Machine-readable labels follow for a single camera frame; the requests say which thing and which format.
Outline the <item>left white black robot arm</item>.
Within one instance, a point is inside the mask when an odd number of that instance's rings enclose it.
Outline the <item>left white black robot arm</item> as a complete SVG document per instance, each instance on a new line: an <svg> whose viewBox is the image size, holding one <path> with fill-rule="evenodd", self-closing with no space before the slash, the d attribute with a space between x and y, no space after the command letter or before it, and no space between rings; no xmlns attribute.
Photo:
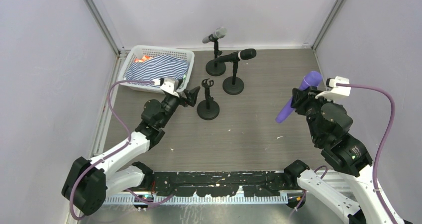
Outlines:
<svg viewBox="0 0 422 224"><path fill-rule="evenodd" d="M162 101L144 104L141 123L128 137L108 151L86 159L77 158L68 173L61 194L69 201L70 211L77 208L85 216L95 213L105 202L132 187L148 188L153 171L140 162L123 169L129 161L156 146L165 134L164 127L179 106L194 107L200 87L182 93L166 92Z"/></svg>

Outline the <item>silver microphone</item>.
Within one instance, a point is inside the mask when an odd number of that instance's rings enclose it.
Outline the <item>silver microphone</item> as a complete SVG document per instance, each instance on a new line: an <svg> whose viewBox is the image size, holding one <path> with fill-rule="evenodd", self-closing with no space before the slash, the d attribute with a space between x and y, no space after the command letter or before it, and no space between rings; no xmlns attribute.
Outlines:
<svg viewBox="0 0 422 224"><path fill-rule="evenodd" d="M213 33L206 36L203 40L203 44L207 44L209 42L215 42L218 39L224 38L227 34L227 29L225 27L218 27Z"/></svg>

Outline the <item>black mic stand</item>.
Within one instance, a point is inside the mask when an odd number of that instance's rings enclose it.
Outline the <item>black mic stand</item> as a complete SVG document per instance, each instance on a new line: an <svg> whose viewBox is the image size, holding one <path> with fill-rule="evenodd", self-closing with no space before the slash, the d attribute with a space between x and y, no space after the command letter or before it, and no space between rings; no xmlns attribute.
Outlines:
<svg viewBox="0 0 422 224"><path fill-rule="evenodd" d="M237 77L238 62L233 62L232 76L223 81L223 90L229 95L238 95L244 90L244 82Z"/></svg>
<svg viewBox="0 0 422 224"><path fill-rule="evenodd" d="M207 62L206 72L211 76L220 76L225 73L226 65L224 62L217 61L217 58L222 54L218 40L214 41L213 49L214 59Z"/></svg>
<svg viewBox="0 0 422 224"><path fill-rule="evenodd" d="M211 96L210 88L214 85L214 80L204 79L201 83L205 90L205 99L197 105L197 114L201 119L213 120L220 112L220 107Z"/></svg>

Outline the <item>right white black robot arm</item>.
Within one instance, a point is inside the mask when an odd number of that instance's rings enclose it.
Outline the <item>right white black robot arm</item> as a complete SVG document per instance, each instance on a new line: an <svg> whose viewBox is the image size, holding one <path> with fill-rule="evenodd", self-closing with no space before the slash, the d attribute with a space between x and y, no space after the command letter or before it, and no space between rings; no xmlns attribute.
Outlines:
<svg viewBox="0 0 422 224"><path fill-rule="evenodd" d="M311 192L346 224L404 224L381 185L377 171L380 154L370 156L366 146L350 133L353 120L346 109L335 102L347 97L352 84L338 83L328 91L314 86L292 90L291 107L306 118L312 142L325 161L347 182L355 200L347 198L310 168L291 166L293 180Z"/></svg>

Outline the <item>black microphone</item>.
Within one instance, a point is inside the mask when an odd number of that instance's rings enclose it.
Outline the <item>black microphone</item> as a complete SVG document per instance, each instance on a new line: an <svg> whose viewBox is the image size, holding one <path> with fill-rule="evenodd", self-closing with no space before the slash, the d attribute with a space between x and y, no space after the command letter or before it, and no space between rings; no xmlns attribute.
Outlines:
<svg viewBox="0 0 422 224"><path fill-rule="evenodd" d="M250 60L255 58L257 51L253 48L244 49L241 51L233 52L228 55L219 56L215 60L217 62L238 62L240 60Z"/></svg>

